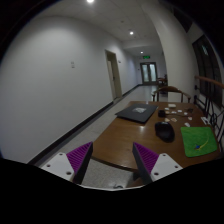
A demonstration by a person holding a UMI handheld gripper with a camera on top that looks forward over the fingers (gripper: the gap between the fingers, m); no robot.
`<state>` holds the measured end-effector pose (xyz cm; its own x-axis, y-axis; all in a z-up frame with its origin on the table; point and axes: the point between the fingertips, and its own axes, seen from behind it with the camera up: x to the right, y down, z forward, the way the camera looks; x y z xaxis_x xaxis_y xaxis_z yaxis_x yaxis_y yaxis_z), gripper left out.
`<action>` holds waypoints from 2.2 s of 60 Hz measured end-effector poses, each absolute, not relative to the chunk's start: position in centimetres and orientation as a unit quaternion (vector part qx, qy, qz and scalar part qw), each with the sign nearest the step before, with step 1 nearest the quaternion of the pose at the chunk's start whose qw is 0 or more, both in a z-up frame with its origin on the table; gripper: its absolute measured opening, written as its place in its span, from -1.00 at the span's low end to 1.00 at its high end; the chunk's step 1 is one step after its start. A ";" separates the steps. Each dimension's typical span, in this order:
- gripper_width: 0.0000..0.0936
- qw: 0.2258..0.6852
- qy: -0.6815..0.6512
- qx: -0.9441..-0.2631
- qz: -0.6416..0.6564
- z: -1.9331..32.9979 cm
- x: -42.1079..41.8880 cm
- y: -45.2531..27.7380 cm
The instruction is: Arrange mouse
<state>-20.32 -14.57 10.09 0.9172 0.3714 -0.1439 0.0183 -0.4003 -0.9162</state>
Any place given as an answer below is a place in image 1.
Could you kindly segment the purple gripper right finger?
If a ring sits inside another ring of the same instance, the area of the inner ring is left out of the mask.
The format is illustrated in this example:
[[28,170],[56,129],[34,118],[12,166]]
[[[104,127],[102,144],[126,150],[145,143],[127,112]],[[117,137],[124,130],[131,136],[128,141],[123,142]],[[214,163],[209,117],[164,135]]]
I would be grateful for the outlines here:
[[132,153],[144,185],[182,169],[168,154],[157,154],[136,142],[133,143]]

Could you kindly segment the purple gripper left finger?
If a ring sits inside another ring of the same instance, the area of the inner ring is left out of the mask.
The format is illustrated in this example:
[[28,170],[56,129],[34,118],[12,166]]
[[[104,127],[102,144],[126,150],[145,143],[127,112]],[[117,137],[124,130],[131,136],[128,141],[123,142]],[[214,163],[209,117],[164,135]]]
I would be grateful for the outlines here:
[[93,152],[88,142],[69,153],[59,152],[42,169],[73,183],[81,184]]

